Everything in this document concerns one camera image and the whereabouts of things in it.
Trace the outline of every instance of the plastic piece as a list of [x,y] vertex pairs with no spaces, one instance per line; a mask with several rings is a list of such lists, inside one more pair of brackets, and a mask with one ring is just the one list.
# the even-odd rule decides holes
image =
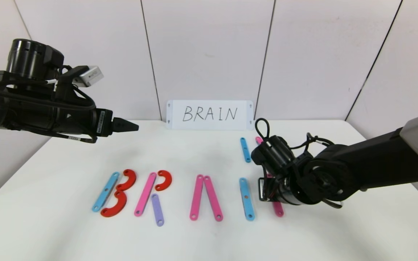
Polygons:
[[202,185],[204,182],[204,176],[196,176],[196,184],[194,185],[193,201],[191,203],[191,210],[189,212],[189,218],[191,220],[197,220],[199,216],[199,205],[201,204]]
[[260,145],[263,141],[264,140],[262,140],[261,137],[259,137],[259,136],[256,137],[256,143],[257,143],[257,145]]
[[127,203],[127,195],[125,192],[117,190],[116,193],[114,193],[114,196],[117,198],[117,204],[112,208],[103,208],[103,210],[101,210],[101,215],[103,217],[110,218],[115,216],[123,209],[123,207],[125,207],[125,204]]
[[126,191],[131,188],[136,181],[136,173],[133,170],[126,169],[123,175],[128,177],[128,180],[116,186],[116,190]]
[[249,184],[246,178],[242,177],[239,179],[239,189],[241,190],[241,197],[243,200],[244,215],[247,220],[253,221],[255,218],[254,208],[251,203],[251,194],[249,193]]
[[208,192],[209,202],[212,207],[212,212],[214,213],[214,218],[216,218],[216,221],[222,221],[224,219],[224,215],[222,215],[216,191],[214,190],[214,186],[212,185],[212,181],[209,176],[204,177],[204,184],[206,185],[206,191]]
[[[263,142],[261,137],[256,137],[256,143],[257,145],[261,144]],[[285,212],[283,211],[283,207],[282,207],[282,203],[281,202],[272,202],[272,205],[274,207],[274,212],[275,215],[277,215],[278,217],[283,217],[283,215],[285,214]]]
[[144,207],[146,207],[146,203],[148,202],[149,195],[151,194],[152,187],[154,185],[154,181],[156,180],[156,172],[151,172],[148,177],[148,181],[144,185],[143,192],[141,193],[141,197],[138,200],[138,204],[135,208],[135,216],[143,215]]
[[112,189],[114,188],[114,185],[117,183],[117,179],[119,177],[118,172],[114,172],[111,177],[109,178],[109,181],[106,183],[106,186],[104,187],[103,191],[99,195],[98,199],[96,200],[96,203],[93,205],[93,212],[98,212],[106,202],[107,198],[111,194]]
[[282,203],[281,202],[272,202],[272,206],[274,207],[275,215],[277,215],[280,218],[283,217],[285,212],[283,211]]
[[156,191],[162,191],[168,188],[172,184],[172,175],[167,170],[159,170],[157,174],[161,177],[164,177],[165,180],[161,184],[157,184],[154,188]]
[[246,139],[241,138],[239,139],[239,141],[241,141],[241,147],[243,149],[244,160],[248,163],[251,162],[251,155],[249,155],[249,150],[247,149]]
[[154,209],[154,218],[156,218],[156,225],[161,227],[164,225],[164,215],[162,215],[161,202],[159,196],[154,193],[151,195],[152,208]]

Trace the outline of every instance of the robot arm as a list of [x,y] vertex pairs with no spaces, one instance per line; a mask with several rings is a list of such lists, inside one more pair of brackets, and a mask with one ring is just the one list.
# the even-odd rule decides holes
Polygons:
[[[78,88],[89,87],[102,78],[98,66],[71,68],[63,65],[62,53],[51,46],[15,39],[6,71],[0,71],[0,129],[89,143],[113,132],[137,131],[138,125],[113,119],[112,111],[96,108]],[[66,134],[86,134],[90,138]]]
[[[302,146],[291,148],[283,138],[268,134],[263,140],[251,154],[264,173],[272,174],[272,178],[259,179],[262,201],[325,202],[340,208],[332,201],[343,201],[358,190],[418,182],[418,118],[394,132],[350,146],[308,134],[299,157],[291,150]],[[307,152],[311,142],[326,148],[312,157]]]

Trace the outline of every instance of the purple plastic bar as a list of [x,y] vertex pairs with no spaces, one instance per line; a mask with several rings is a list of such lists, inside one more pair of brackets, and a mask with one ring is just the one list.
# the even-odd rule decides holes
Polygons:
[[191,210],[189,218],[193,221],[198,219],[199,205],[201,204],[202,184],[204,181],[203,175],[196,176],[196,184],[194,185],[193,201],[191,203]]
[[156,225],[161,227],[164,225],[164,215],[162,215],[161,202],[159,196],[154,193],[151,195],[152,208],[154,209],[154,218],[156,218]]
[[151,194],[154,181],[156,180],[156,175],[156,172],[151,172],[151,174],[149,174],[148,181],[146,181],[146,185],[144,185],[141,197],[138,200],[138,205],[136,205],[134,212],[135,216],[143,215],[144,207],[146,207],[146,203],[148,202],[149,195]]
[[206,185],[206,191],[208,192],[209,202],[212,207],[212,212],[214,213],[214,218],[216,218],[216,221],[222,221],[222,219],[224,219],[224,215],[222,215],[216,191],[214,190],[214,186],[212,185],[212,181],[209,176],[204,177],[204,184]]

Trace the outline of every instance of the wall seam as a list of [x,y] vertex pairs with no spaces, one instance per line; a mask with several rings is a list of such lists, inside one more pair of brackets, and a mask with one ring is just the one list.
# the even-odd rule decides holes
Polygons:
[[259,104],[259,95],[261,94],[262,77],[264,76],[264,68],[265,68],[265,65],[266,65],[266,58],[267,58],[267,49],[269,48],[270,31],[272,30],[272,22],[274,21],[274,12],[275,12],[275,3],[276,2],[277,1],[274,0],[274,6],[272,7],[272,16],[270,17],[269,34],[267,35],[266,51],[265,51],[265,54],[264,54],[264,62],[262,63],[261,80],[259,82],[259,90],[257,91],[256,107],[254,109],[254,119],[256,119],[257,105]]

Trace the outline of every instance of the pink plastic bar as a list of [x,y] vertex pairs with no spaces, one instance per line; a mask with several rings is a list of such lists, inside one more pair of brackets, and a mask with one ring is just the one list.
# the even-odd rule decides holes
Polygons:
[[201,204],[203,181],[203,175],[196,176],[196,185],[194,185],[193,201],[191,203],[191,210],[189,211],[189,218],[193,221],[197,220],[199,216],[199,205]]
[[272,205],[274,206],[275,215],[277,215],[280,218],[283,217],[285,212],[283,211],[282,203],[281,202],[272,202]]
[[144,207],[146,207],[146,203],[148,202],[149,195],[151,194],[151,190],[154,185],[154,181],[156,180],[156,176],[156,172],[151,172],[151,174],[149,174],[148,181],[146,181],[146,185],[144,185],[140,200],[138,200],[138,205],[136,205],[134,212],[135,216],[143,215]]
[[256,137],[256,143],[257,145],[260,145],[263,142],[261,137]]
[[224,219],[224,215],[222,215],[216,191],[214,190],[214,186],[212,185],[212,181],[209,176],[204,176],[204,184],[206,185],[206,191],[208,192],[209,202],[212,207],[212,212],[214,213],[214,218],[216,218],[216,221],[222,221],[222,219]]
[[[261,137],[256,137],[256,143],[257,145],[261,144],[263,142]],[[274,206],[275,215],[279,217],[283,217],[285,212],[283,211],[282,203],[280,202],[272,202],[272,205]]]

